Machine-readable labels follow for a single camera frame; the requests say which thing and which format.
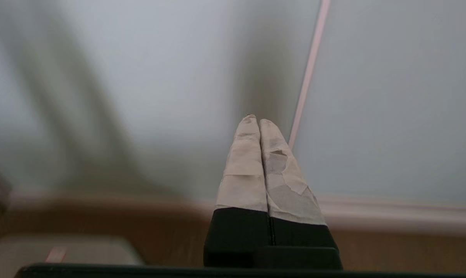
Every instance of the white wall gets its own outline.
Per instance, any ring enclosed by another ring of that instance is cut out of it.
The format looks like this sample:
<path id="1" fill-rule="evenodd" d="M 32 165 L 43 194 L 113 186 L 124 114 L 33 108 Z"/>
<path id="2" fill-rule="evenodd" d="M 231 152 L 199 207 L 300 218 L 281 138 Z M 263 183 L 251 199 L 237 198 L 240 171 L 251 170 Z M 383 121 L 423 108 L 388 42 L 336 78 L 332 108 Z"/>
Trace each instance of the white wall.
<path id="1" fill-rule="evenodd" d="M 0 11 L 10 14 L 18 29 L 13 38 L 7 37 L 11 29 L 0 31 L 0 41 L 13 53 L 27 49 L 27 61 L 13 59 L 42 77 L 29 94 L 26 86 L 8 85 L 16 82 L 13 74 L 0 72 L 2 173 L 23 189 L 35 184 L 109 190 L 143 178 L 145 186 L 214 199 L 243 115 L 270 118 L 289 134 L 318 5 L 312 0 L 0 2 Z M 0 17 L 0 30 L 6 23 Z M 28 105 L 31 97 L 41 99 L 41 112 Z M 94 98 L 95 108 L 87 104 Z M 47 119 L 45 127 L 36 113 Z M 41 149 L 18 151 L 26 142 Z M 124 150 L 118 154 L 115 148 Z M 56 154 L 63 150 L 68 157 Z M 19 169 L 26 163 L 19 157 L 26 155 L 43 175 Z M 114 174 L 122 159 L 128 159 L 122 167 L 131 169 Z M 78 169 L 64 170 L 65 164 Z M 93 178 L 98 171 L 111 181 Z M 56 184 L 47 179 L 74 175 L 85 178 Z"/>
<path id="2" fill-rule="evenodd" d="M 466 1 L 334 1 L 295 155 L 316 193 L 466 202 Z"/>

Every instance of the pink cable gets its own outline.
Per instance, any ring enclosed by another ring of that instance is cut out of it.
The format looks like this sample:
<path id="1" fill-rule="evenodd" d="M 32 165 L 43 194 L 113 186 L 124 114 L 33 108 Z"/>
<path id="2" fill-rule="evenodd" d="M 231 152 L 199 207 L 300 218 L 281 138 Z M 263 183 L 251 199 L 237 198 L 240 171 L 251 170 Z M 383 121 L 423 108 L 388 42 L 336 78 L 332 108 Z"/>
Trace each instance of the pink cable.
<path id="1" fill-rule="evenodd" d="M 305 105 L 305 99 L 307 98 L 307 92 L 309 90 L 310 80 L 312 79 L 312 74 L 314 72 L 317 52 L 319 51 L 319 45 L 321 44 L 325 21 L 327 18 L 327 13 L 329 12 L 330 4 L 331 4 L 331 0 L 322 0 L 321 8 L 319 9 L 319 14 L 317 16 L 316 30 L 314 30 L 314 37 L 312 39 L 312 46 L 310 49 L 309 60 L 307 61 L 307 68 L 305 69 L 305 76 L 303 78 L 302 90 L 300 91 L 300 97 L 298 98 L 298 105 L 295 111 L 295 119 L 293 120 L 293 125 L 291 127 L 291 133 L 290 133 L 290 139 L 288 141 L 288 145 L 292 149 L 293 149 L 293 145 L 295 144 L 295 139 L 298 133 L 298 128 L 300 127 L 303 107 Z"/>

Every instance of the wooden floor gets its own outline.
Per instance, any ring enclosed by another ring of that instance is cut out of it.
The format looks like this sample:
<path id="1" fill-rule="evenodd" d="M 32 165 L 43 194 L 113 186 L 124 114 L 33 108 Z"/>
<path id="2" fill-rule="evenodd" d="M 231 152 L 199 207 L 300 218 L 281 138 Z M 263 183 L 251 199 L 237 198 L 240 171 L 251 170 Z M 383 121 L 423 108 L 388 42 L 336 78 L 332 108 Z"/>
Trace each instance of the wooden floor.
<path id="1" fill-rule="evenodd" d="M 202 266 L 208 222 L 194 213 L 58 206 L 0 213 L 9 234 L 111 234 L 127 238 L 148 264 Z M 466 238 L 332 231 L 344 268 L 353 271 L 466 273 Z"/>

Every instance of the white baseboard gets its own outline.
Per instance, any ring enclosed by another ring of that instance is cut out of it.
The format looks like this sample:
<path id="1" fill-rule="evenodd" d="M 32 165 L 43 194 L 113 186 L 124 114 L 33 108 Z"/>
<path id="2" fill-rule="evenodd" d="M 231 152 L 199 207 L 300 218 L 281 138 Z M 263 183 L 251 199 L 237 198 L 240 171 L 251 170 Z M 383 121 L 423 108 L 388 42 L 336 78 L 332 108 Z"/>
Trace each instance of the white baseboard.
<path id="1" fill-rule="evenodd" d="M 318 195 L 319 206 L 331 229 L 413 232 L 466 236 L 466 204 L 411 202 L 379 197 Z M 52 204 L 111 205 L 167 213 L 187 211 L 209 220 L 214 201 L 185 201 L 154 197 L 77 194 L 63 197 L 50 192 L 12 192 L 9 208 L 42 209 Z"/>

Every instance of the blurred background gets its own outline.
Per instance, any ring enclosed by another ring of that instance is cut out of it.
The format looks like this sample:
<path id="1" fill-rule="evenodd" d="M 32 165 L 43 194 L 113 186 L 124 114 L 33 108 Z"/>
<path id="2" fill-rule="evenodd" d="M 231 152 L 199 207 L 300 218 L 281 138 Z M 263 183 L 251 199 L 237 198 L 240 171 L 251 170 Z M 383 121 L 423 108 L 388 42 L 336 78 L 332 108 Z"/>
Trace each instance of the blurred background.
<path id="1" fill-rule="evenodd" d="M 9 194 L 214 203 L 242 116 L 288 140 L 319 5 L 0 0 Z M 310 84 L 293 150 L 323 212 L 466 213 L 466 0 L 333 0 Z"/>

